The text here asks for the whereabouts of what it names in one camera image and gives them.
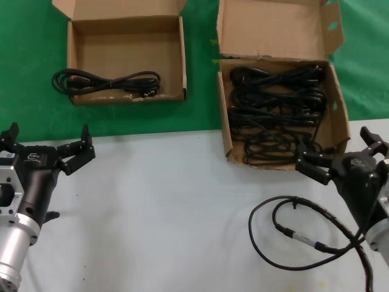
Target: power cord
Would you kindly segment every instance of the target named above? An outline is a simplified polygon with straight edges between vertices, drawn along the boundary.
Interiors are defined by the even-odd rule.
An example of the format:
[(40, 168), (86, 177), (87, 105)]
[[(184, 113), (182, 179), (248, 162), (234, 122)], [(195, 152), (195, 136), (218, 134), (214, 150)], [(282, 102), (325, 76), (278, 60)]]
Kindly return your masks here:
[[(252, 232), (252, 220), (253, 220), (253, 216), (254, 216), (256, 211), (258, 211), (261, 207), (263, 207), (267, 203), (270, 203), (270, 202), (273, 202), (276, 200), (284, 200), (284, 201), (280, 202), (274, 208), (273, 213), (272, 213), (273, 224), (277, 230), (282, 232), (285, 236), (288, 236), (290, 238), (293, 238), (295, 240), (303, 242), (303, 243), (315, 248), (318, 251), (325, 252), (328, 254), (333, 254), (333, 256), (331, 256), (325, 260), (322, 260), (320, 262), (313, 263), (312, 265), (296, 266), (296, 267), (279, 265), (279, 264), (269, 260), (261, 252), (261, 250), (259, 249), (259, 247), (255, 243), (255, 240), (253, 237), (253, 232)], [(287, 203), (292, 203), (294, 209), (296, 209), (297, 205), (300, 204), (300, 205), (307, 206), (307, 207), (311, 208), (312, 210), (320, 213), (327, 220), (329, 220), (333, 225), (335, 225), (336, 228), (338, 228), (345, 235), (345, 237), (347, 237), (347, 239), (350, 240), (350, 244), (348, 246), (346, 246), (345, 248), (341, 248), (341, 249), (330, 248), (321, 242), (315, 242), (309, 238), (306, 238), (306, 237), (296, 233), (292, 229), (285, 228), (282, 225), (278, 224), (277, 219), (276, 219), (277, 211), (279, 210), (279, 208), (282, 205), (285, 205)], [(274, 198), (271, 198), (271, 199), (268, 199), (268, 200), (262, 202), (257, 207), (255, 207), (254, 210), (251, 212), (250, 217), (249, 217), (250, 240), (251, 240), (251, 243), (253, 244), (254, 249), (262, 257), (262, 259), (264, 259), (268, 264), (270, 264), (276, 268), (279, 268), (279, 269), (284, 269), (286, 271), (306, 271), (309, 269), (313, 269), (313, 268), (316, 268), (318, 266), (322, 266), (326, 263), (332, 262), (333, 260), (336, 260), (336, 259), (340, 258), (341, 256), (345, 255), (350, 249), (355, 248), (359, 257), (360, 257), (360, 260), (362, 262), (362, 265), (363, 265), (363, 268), (364, 268), (365, 274), (366, 274), (365, 291), (366, 292), (373, 292), (373, 269), (371, 267), (371, 264), (369, 262), (367, 255), (365, 254), (365, 251), (363, 250), (363, 247), (361, 247), (361, 245), (360, 245), (363, 241), (365, 241), (365, 238), (364, 237), (360, 238), (360, 236), (362, 235), (362, 233), (365, 233), (366, 230), (368, 229), (368, 224), (371, 220), (371, 217), (374, 214), (374, 209), (376, 207), (376, 204), (377, 204), (377, 198), (374, 199), (374, 202), (372, 204), (369, 215), (367, 216), (365, 224), (363, 224), (363, 227), (360, 228), (355, 235), (353, 235), (353, 233), (351, 233), (351, 231), (346, 226), (341, 224), (341, 222), (338, 219), (336, 219), (336, 217), (333, 214), (331, 214), (330, 212), (328, 212), (326, 209), (319, 206), (318, 204), (315, 204), (312, 201), (309, 201), (309, 200), (304, 199), (304, 198), (299, 198), (297, 196), (276, 196)]]
[(160, 88), (160, 75), (143, 71), (129, 76), (107, 79), (78, 69), (63, 69), (54, 74), (52, 84), (55, 90), (67, 96), (80, 96), (106, 89), (122, 89), (139, 93), (141, 97), (155, 96)]
[[(233, 106), (227, 111), (232, 139), (244, 142), (243, 163), (292, 164), (298, 136), (307, 141), (310, 151), (323, 151), (315, 141), (327, 106), (325, 94), (318, 88), (323, 78), (319, 66), (280, 74), (249, 67), (231, 71)], [(274, 92), (274, 86), (287, 88), (289, 93)], [(315, 133), (304, 128), (314, 128)]]

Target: cardboard box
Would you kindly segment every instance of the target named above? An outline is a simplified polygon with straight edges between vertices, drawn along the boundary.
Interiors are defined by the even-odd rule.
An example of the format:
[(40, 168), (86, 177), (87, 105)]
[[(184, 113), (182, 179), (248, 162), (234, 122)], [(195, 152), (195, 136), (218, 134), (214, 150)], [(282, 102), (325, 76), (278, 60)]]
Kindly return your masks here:
[[(326, 59), (343, 44), (338, 3), (322, 0), (220, 0), (217, 23), (221, 60), (218, 72), (224, 152), (228, 161), (243, 164), (242, 142), (232, 141), (227, 115), (233, 89), (230, 71), (251, 66), (270, 72), (317, 64), (326, 71), (320, 85), (328, 110), (318, 130), (317, 142), (344, 153), (350, 139), (348, 113), (335, 69)], [(291, 170), (295, 165), (256, 167)]]
[(104, 78), (156, 71), (161, 88), (154, 97), (119, 89), (71, 97), (75, 105), (185, 100), (184, 28), (179, 16), (186, 0), (52, 0), (71, 20), (67, 66)]

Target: cardboard box lid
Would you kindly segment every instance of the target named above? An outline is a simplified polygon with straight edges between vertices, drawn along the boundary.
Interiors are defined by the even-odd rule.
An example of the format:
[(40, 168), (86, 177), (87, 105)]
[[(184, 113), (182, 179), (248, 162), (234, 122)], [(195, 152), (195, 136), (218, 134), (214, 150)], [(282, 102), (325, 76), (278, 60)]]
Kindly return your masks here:
[(339, 3), (220, 0), (217, 31), (228, 57), (325, 60), (344, 42)]
[(52, 0), (71, 20), (178, 16), (186, 0)]

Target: coiled black cable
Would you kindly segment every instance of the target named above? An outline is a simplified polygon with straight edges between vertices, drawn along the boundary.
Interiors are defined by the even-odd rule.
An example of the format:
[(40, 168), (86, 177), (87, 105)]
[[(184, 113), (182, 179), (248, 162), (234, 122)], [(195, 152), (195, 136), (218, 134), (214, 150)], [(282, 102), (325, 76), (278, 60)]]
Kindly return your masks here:
[(160, 75), (154, 71), (143, 71), (117, 79), (108, 79), (78, 69), (63, 69), (54, 74), (52, 85), (59, 93), (67, 96), (80, 96), (106, 89), (122, 89), (138, 93), (141, 97), (148, 97), (157, 94), (160, 88)]
[[(323, 243), (315, 242), (315, 244), (311, 245), (311, 246), (313, 246), (316, 250), (321, 251), (321, 252), (325, 252), (328, 254), (333, 254), (333, 256), (331, 256), (325, 260), (322, 260), (320, 262), (313, 263), (312, 265), (307, 265), (307, 266), (296, 266), (296, 267), (283, 266), (283, 265), (279, 265), (279, 264), (269, 260), (261, 252), (261, 250), (259, 249), (259, 247), (255, 243), (253, 232), (252, 232), (252, 220), (253, 220), (253, 216), (254, 216), (256, 211), (258, 211), (261, 207), (263, 207), (267, 203), (270, 203), (270, 202), (273, 202), (276, 200), (284, 200), (284, 201), (280, 202), (274, 208), (273, 213), (272, 213), (272, 220), (273, 220), (273, 224), (274, 224), (275, 228), (277, 230), (279, 230), (280, 232), (282, 232), (284, 235), (286, 235), (290, 238), (296, 238), (295, 231), (293, 231), (292, 229), (289, 229), (289, 228), (284, 228), (282, 225), (277, 223), (277, 220), (276, 220), (277, 211), (279, 210), (279, 208), (282, 205), (285, 205), (287, 203), (292, 203), (294, 206), (294, 209), (296, 208), (296, 206), (298, 204), (300, 204), (300, 205), (307, 206), (307, 207), (313, 209), (314, 211), (320, 213), (321, 215), (323, 215), (327, 220), (329, 220), (332, 224), (334, 224), (347, 237), (347, 239), (350, 240), (350, 244), (348, 246), (346, 246), (345, 248), (336, 249), (336, 248), (330, 248), (330, 247), (324, 245)], [(371, 267), (371, 264), (369, 262), (367, 255), (365, 254), (365, 251), (363, 250), (363, 247), (361, 247), (361, 245), (360, 245), (365, 240), (365, 238), (364, 237), (359, 238), (359, 237), (362, 235), (362, 233), (366, 232), (366, 229), (368, 227), (368, 223), (370, 222), (370, 219), (373, 216), (374, 209), (376, 207), (376, 201), (377, 201), (377, 199), (375, 198), (374, 202), (372, 204), (371, 211), (369, 212), (369, 215), (367, 216), (363, 227), (360, 228), (355, 235), (353, 235), (353, 233), (346, 226), (344, 226), (338, 219), (336, 219), (336, 217), (333, 214), (331, 214), (325, 208), (319, 206), (318, 204), (315, 204), (312, 201), (309, 201), (309, 200), (304, 199), (304, 198), (299, 198), (297, 196), (276, 196), (274, 198), (270, 198), (270, 199), (262, 202), (261, 204), (257, 205), (257, 207), (255, 207), (253, 211), (251, 211), (251, 214), (249, 217), (250, 240), (251, 240), (251, 243), (253, 244), (254, 249), (262, 257), (262, 259), (264, 259), (268, 264), (270, 264), (276, 268), (279, 268), (279, 269), (284, 269), (286, 271), (306, 271), (309, 269), (313, 269), (313, 268), (316, 268), (318, 266), (322, 266), (326, 263), (332, 262), (333, 260), (336, 260), (336, 259), (340, 258), (341, 256), (343, 256), (344, 254), (346, 254), (350, 249), (355, 248), (359, 257), (360, 257), (360, 260), (362, 262), (362, 265), (363, 265), (363, 268), (364, 268), (365, 274), (366, 274), (365, 291), (366, 292), (373, 292), (373, 269)]]
[[(280, 74), (248, 67), (231, 71), (235, 88), (230, 96), (233, 106), (227, 112), (232, 139), (244, 142), (243, 163), (294, 163), (297, 136), (307, 141), (311, 151), (323, 150), (315, 142), (327, 106), (324, 92), (318, 88), (323, 76), (319, 66)], [(287, 88), (288, 93), (275, 92), (274, 86)], [(315, 133), (304, 128), (313, 128)]]

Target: green background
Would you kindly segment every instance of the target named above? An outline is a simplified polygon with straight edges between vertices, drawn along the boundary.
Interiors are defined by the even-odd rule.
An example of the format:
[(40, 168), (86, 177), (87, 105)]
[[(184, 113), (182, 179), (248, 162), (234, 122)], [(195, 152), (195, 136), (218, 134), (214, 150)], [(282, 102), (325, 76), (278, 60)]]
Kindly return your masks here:
[[(389, 117), (389, 3), (341, 1), (346, 43), (332, 57), (351, 120)], [(0, 126), (19, 141), (220, 128), (217, 0), (188, 0), (184, 17), (188, 100), (74, 107), (51, 86), (66, 67), (67, 19), (51, 0), (0, 0)]]

